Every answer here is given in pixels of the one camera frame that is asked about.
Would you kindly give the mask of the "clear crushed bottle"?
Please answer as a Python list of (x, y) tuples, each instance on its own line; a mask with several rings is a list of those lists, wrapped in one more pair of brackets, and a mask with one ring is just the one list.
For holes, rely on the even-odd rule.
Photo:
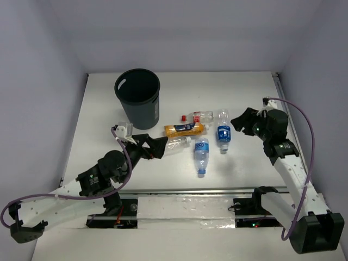
[(184, 151), (186, 148), (190, 147), (191, 142), (192, 139), (189, 136), (170, 138), (166, 143), (164, 156), (171, 156)]

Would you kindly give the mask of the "clear bottle blue label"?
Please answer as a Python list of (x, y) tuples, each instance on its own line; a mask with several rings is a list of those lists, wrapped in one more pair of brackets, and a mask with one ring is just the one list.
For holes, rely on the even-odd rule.
[(230, 120), (227, 109), (220, 109), (217, 114), (217, 143), (219, 144), (220, 152), (226, 154), (229, 150), (231, 141)]

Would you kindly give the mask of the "orange juice bottle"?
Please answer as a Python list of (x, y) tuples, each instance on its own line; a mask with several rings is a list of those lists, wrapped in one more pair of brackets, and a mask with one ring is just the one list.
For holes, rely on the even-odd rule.
[(176, 138), (180, 136), (201, 135), (209, 129), (209, 125), (195, 122), (183, 125), (167, 125), (164, 129), (167, 137)]

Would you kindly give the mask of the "clear bottle red cap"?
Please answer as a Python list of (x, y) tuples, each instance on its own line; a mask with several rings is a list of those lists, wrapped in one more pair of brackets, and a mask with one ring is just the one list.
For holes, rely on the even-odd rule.
[(212, 111), (195, 111), (188, 115), (181, 116), (182, 122), (199, 122), (199, 123), (211, 123), (214, 120)]

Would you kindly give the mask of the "clear bottle blue cap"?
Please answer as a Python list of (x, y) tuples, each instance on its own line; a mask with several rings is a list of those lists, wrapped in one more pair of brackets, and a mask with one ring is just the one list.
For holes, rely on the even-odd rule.
[(208, 163), (209, 141), (206, 138), (198, 138), (195, 140), (194, 146), (194, 164), (199, 178), (205, 176)]

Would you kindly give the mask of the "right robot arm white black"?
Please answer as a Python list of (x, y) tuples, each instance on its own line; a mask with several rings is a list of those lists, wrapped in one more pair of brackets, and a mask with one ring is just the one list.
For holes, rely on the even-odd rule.
[(280, 174), (293, 200), (288, 204), (273, 187), (258, 187), (250, 200), (256, 213), (270, 213), (283, 227), (282, 240), (289, 240), (298, 254), (336, 250), (344, 228), (341, 214), (332, 212), (307, 179), (296, 146), (287, 138), (288, 116), (278, 109), (247, 108), (231, 120), (238, 132), (257, 136), (264, 152)]

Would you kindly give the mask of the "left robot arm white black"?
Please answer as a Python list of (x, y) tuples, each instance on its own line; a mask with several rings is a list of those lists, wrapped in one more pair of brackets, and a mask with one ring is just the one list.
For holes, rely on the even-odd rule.
[(15, 199), (3, 209), (13, 223), (1, 223), (19, 244), (41, 237), (45, 230), (60, 223), (93, 213), (114, 215), (121, 206), (121, 190), (130, 180), (140, 159), (161, 159), (168, 138), (151, 138), (148, 134), (133, 136), (133, 141), (115, 139), (122, 150), (111, 150), (96, 165), (82, 172), (66, 185), (46, 194)]

